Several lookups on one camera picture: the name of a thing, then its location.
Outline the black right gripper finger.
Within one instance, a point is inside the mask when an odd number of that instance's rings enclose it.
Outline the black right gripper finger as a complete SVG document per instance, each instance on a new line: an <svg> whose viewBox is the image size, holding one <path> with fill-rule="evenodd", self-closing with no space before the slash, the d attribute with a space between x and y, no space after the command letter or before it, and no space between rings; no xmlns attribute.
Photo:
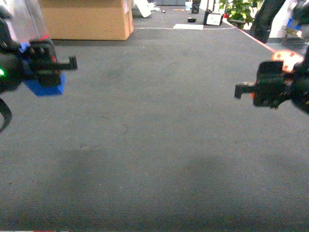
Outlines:
<svg viewBox="0 0 309 232"><path fill-rule="evenodd" d="M256 84L253 82L243 82L235 85L234 97L240 99L242 94L255 93Z"/></svg>

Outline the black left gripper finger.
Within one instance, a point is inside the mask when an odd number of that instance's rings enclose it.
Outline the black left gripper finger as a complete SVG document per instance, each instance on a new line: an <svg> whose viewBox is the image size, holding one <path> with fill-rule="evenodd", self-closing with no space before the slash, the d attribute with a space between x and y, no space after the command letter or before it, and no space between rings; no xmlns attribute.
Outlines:
<svg viewBox="0 0 309 232"><path fill-rule="evenodd" d="M69 61L67 63L53 62L53 66L55 70L77 70L78 69L76 56L69 57Z"/></svg>

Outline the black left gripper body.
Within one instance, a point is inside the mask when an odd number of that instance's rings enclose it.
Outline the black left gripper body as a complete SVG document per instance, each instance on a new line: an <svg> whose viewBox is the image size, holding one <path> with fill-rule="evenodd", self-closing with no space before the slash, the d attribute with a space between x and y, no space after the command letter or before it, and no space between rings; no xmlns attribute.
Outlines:
<svg viewBox="0 0 309 232"><path fill-rule="evenodd" d="M52 68L57 63L55 46L50 39L31 40L23 53L26 79L36 80L42 87L61 84L61 71Z"/></svg>

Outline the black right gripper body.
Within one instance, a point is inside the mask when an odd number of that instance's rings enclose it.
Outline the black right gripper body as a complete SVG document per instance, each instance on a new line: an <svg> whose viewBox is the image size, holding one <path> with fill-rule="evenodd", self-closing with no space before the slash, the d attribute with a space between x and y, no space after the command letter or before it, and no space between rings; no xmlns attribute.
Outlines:
<svg viewBox="0 0 309 232"><path fill-rule="evenodd" d="M283 61L261 62L256 74L253 105L278 108L280 104L291 99L291 87L283 73Z"/></svg>

